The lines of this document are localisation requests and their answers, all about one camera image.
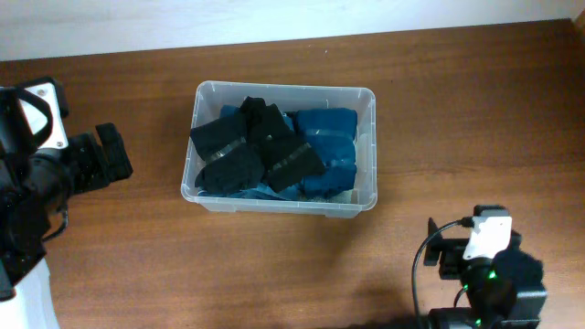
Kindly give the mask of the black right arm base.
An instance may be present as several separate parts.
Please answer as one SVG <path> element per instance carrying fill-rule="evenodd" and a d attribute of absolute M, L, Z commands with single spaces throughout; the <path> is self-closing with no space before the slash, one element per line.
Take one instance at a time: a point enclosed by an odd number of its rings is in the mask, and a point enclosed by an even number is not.
<path fill-rule="evenodd" d="M 471 308 L 440 308 L 431 309 L 423 323 L 429 329 L 537 329 L 540 320 L 498 320 L 489 324 Z"/>

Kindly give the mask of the black taped shirt bundle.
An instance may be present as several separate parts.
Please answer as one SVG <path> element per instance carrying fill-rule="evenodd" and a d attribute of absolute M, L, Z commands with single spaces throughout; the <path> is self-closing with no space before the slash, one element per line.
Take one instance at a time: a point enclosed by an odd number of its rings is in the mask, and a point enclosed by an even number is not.
<path fill-rule="evenodd" d="M 264 165 L 263 182 L 274 192 L 299 184 L 306 176 L 325 173 L 315 149 L 287 125 L 275 104 L 247 97 L 239 112 L 246 119 L 247 142 Z"/>

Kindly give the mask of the blue taped shirt bundle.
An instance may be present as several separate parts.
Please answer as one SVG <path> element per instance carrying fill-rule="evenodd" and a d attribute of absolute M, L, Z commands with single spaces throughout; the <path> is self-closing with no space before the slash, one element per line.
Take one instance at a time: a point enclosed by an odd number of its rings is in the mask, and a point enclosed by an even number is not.
<path fill-rule="evenodd" d="M 357 113 L 348 108 L 311 109 L 294 115 L 296 132 L 319 155 L 325 171 L 302 181 L 308 198 L 331 198 L 354 188 Z"/>

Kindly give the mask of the black taped cloth bundle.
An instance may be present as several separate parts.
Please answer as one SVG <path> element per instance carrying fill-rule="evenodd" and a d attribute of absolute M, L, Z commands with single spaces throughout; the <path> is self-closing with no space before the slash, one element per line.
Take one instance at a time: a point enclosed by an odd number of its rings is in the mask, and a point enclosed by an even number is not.
<path fill-rule="evenodd" d="M 195 178 L 195 187 L 211 195 L 226 196 L 261 182 L 265 168 L 247 142 L 247 123 L 242 113 L 193 128 L 190 138 L 205 164 Z"/>

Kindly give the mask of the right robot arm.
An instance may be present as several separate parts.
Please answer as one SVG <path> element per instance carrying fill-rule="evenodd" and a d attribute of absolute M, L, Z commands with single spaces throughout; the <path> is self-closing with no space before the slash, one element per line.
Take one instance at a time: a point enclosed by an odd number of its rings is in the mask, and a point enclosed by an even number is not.
<path fill-rule="evenodd" d="M 544 266 L 520 249 L 521 236 L 513 232 L 506 249 L 490 260 L 466 260 L 467 239 L 445 239 L 442 232 L 460 226 L 460 220 L 438 227 L 428 221 L 428 237 L 421 243 L 411 270 L 415 324 L 423 329 L 515 328 L 536 329 L 540 325 L 548 292 L 543 284 Z M 468 307 L 454 305 L 420 313 L 416 273 L 419 261 L 438 266 L 443 280 L 458 281 L 462 288 L 455 297 L 465 296 Z"/>

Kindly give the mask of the light blue jeans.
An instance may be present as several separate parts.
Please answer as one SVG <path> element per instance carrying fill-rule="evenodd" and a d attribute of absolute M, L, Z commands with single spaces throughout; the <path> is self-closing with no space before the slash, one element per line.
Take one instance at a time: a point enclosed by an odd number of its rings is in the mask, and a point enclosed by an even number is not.
<path fill-rule="evenodd" d="M 330 197 L 322 197 L 316 196 L 307 198 L 307 202 L 317 202 L 317 203 L 334 203 L 334 204 L 351 204 L 352 203 L 352 190 L 346 190 L 338 195 L 330 196 Z"/>

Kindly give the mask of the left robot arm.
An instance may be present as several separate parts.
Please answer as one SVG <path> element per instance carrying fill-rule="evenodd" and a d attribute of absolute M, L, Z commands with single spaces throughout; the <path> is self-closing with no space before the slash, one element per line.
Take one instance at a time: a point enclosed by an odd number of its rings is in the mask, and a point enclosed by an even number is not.
<path fill-rule="evenodd" d="M 63 86 L 49 77 L 1 89 L 1 325 L 56 328 L 45 245 L 69 225 L 69 200 L 129 178 L 114 124 L 68 136 Z"/>

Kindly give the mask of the dark blue jeans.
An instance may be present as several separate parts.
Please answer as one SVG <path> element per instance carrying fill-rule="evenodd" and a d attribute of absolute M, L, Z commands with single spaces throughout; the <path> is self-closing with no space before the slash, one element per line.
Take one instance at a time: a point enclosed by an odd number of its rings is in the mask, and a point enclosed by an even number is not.
<path fill-rule="evenodd" d="M 239 111 L 239 108 L 233 105 L 223 105 L 220 109 L 220 118 L 230 116 Z M 282 117 L 289 129 L 294 132 L 293 119 L 282 113 Z M 234 194 L 229 195 L 212 195 L 202 188 L 197 192 L 197 196 L 213 196 L 213 197 L 228 197 L 228 198 L 243 198 L 243 199 L 264 199 L 264 200 L 283 200 L 283 201 L 298 201 L 301 197 L 300 183 L 288 186 L 281 192 L 274 192 L 269 186 L 258 184 L 254 188 L 240 190 Z"/>

